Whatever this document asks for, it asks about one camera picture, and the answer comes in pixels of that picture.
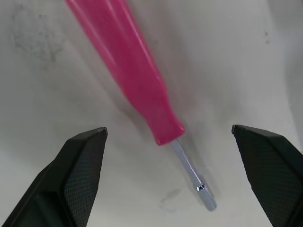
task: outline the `screwdriver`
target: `screwdriver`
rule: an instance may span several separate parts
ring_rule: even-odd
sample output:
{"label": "screwdriver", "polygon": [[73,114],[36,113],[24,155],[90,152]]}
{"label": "screwdriver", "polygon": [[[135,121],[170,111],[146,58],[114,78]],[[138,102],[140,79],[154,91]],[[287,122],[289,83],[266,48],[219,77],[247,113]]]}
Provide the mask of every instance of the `screwdriver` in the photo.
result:
{"label": "screwdriver", "polygon": [[145,118],[159,146],[171,144],[205,207],[217,204],[178,138],[183,124],[126,0],[66,0],[130,104]]}

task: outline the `stain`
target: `stain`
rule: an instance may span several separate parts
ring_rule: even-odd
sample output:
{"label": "stain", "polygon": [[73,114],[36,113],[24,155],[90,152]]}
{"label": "stain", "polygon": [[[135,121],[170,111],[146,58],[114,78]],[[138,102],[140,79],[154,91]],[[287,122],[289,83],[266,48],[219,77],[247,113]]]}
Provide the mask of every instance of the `stain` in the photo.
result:
{"label": "stain", "polygon": [[12,39],[16,49],[30,57],[55,62],[64,40],[47,25],[47,16],[35,14],[31,2],[15,4],[12,17]]}
{"label": "stain", "polygon": [[173,201],[176,197],[178,197],[180,195],[180,193],[182,192],[182,190],[180,188],[176,188],[174,190],[169,191],[166,196],[161,199],[160,203],[159,203],[159,207],[168,212],[168,213],[176,213],[177,209],[175,208],[171,208],[169,207],[169,203],[171,201]]}

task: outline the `pink screwdriver handle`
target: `pink screwdriver handle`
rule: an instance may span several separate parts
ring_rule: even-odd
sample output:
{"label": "pink screwdriver handle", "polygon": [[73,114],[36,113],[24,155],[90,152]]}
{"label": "pink screwdriver handle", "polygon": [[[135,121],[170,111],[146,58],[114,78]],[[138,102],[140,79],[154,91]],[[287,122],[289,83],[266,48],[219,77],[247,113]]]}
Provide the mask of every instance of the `pink screwdriver handle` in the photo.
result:
{"label": "pink screwdriver handle", "polygon": [[146,119],[158,145],[185,133],[166,86],[125,0],[67,0],[129,102]]}

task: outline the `white table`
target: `white table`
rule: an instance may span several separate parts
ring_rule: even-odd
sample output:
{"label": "white table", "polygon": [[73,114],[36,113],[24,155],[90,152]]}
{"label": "white table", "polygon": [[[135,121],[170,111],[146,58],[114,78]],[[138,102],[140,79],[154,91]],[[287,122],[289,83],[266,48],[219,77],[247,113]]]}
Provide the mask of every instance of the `white table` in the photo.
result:
{"label": "white table", "polygon": [[199,203],[171,148],[155,145],[62,0],[2,0],[0,223],[68,138],[106,126],[89,227],[271,226],[231,129],[266,129],[301,149],[302,1],[130,4],[217,210]]}

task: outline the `metal screwdriver shaft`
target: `metal screwdriver shaft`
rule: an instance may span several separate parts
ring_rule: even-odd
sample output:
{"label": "metal screwdriver shaft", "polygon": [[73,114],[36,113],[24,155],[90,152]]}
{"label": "metal screwdriver shaft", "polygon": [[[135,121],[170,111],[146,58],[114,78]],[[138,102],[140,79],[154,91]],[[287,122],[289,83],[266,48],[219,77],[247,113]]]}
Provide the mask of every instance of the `metal screwdriver shaft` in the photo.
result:
{"label": "metal screwdriver shaft", "polygon": [[193,163],[191,162],[190,158],[185,153],[181,143],[178,140],[175,140],[170,143],[172,148],[175,150],[176,154],[180,158],[183,167],[185,168],[186,172],[190,176],[191,182],[193,183],[194,188],[198,192],[200,199],[203,201],[206,208],[210,211],[213,211],[217,207],[217,203],[214,200],[213,194],[208,189],[208,186],[205,180],[199,176],[197,170]]}

